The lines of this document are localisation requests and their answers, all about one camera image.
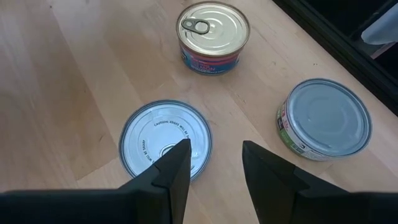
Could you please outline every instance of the can label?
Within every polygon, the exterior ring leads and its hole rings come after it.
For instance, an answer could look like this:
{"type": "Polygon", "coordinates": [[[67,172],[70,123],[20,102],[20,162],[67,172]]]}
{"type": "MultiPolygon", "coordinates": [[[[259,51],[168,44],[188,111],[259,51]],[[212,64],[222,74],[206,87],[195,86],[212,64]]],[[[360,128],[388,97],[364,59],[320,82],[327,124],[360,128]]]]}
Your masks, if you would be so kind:
{"type": "Polygon", "coordinates": [[[284,102],[282,106],[278,109],[277,126],[279,136],[282,141],[289,149],[296,152],[297,154],[314,161],[329,161],[333,159],[333,157],[331,156],[321,154],[316,150],[310,148],[294,133],[289,123],[289,120],[287,119],[286,102],[284,102]]]}
{"type": "Polygon", "coordinates": [[[230,71],[239,62],[239,53],[219,58],[204,57],[182,46],[181,57],[189,68],[206,75],[217,75],[230,71]]]}

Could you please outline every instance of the can lid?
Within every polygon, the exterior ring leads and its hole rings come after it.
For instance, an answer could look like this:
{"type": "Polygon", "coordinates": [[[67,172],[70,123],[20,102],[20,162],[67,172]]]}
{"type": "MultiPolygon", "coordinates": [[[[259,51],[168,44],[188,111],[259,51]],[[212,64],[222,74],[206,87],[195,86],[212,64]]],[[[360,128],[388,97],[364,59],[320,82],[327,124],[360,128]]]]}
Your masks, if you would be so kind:
{"type": "Polygon", "coordinates": [[[210,127],[192,106],[175,100],[149,103],[125,124],[119,151],[127,172],[135,177],[182,139],[191,140],[191,180],[205,168],[211,154],[210,127]]]}
{"type": "Polygon", "coordinates": [[[297,85],[287,102],[295,134],[312,149],[336,157],[363,149],[372,132],[371,117],[347,87],[326,79],[297,85]]]}
{"type": "Polygon", "coordinates": [[[249,38],[249,22],[233,6],[222,2],[200,2],[181,13],[177,34],[194,52],[223,56],[245,45],[249,38]]]}

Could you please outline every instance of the white and green can label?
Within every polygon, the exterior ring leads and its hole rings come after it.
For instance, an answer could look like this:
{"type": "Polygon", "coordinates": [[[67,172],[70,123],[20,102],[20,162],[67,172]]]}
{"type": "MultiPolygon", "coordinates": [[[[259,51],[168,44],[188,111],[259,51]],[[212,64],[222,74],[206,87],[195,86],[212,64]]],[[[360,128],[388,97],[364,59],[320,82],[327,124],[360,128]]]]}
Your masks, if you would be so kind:
{"type": "Polygon", "coordinates": [[[333,157],[331,156],[321,154],[316,150],[310,148],[294,133],[289,123],[289,120],[287,119],[286,102],[282,104],[277,112],[277,126],[279,136],[282,141],[289,149],[296,152],[297,154],[314,161],[329,161],[333,159],[333,157]]]}

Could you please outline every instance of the tin can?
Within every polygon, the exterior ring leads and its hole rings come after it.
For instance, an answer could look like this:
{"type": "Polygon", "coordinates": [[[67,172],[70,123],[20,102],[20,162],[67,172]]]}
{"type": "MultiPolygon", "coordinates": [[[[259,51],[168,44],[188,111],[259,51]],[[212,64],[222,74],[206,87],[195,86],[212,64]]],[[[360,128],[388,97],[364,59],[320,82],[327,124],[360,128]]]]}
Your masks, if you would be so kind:
{"type": "Polygon", "coordinates": [[[216,1],[187,7],[178,17],[176,30],[184,63],[204,75],[219,75],[234,68],[250,36],[246,16],[216,1]]]}
{"type": "Polygon", "coordinates": [[[192,106],[159,100],[134,112],[119,141],[121,162],[131,177],[151,166],[182,139],[191,140],[191,181],[203,172],[213,140],[206,119],[192,106]]]}
{"type": "Polygon", "coordinates": [[[277,112],[277,127],[288,148],[314,161],[356,154],[372,133],[363,102],[347,87],[322,78],[292,90],[277,112]]]}

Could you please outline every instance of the light wood tabletop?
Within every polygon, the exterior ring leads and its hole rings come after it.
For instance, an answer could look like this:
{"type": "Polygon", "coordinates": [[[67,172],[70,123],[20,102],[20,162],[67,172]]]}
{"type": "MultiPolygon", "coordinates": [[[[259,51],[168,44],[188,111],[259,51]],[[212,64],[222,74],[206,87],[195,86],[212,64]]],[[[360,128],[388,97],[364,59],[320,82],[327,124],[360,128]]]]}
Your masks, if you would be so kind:
{"type": "Polygon", "coordinates": [[[243,174],[252,140],[349,191],[398,191],[398,118],[270,0],[230,0],[252,32],[219,77],[188,69],[175,22],[196,1],[0,0],[0,190],[116,188],[127,118],[159,99],[191,104],[213,131],[210,162],[190,186],[185,223],[257,223],[243,174]],[[373,120],[369,146],[333,162],[287,149],[278,107],[308,78],[353,90],[373,120]]]}

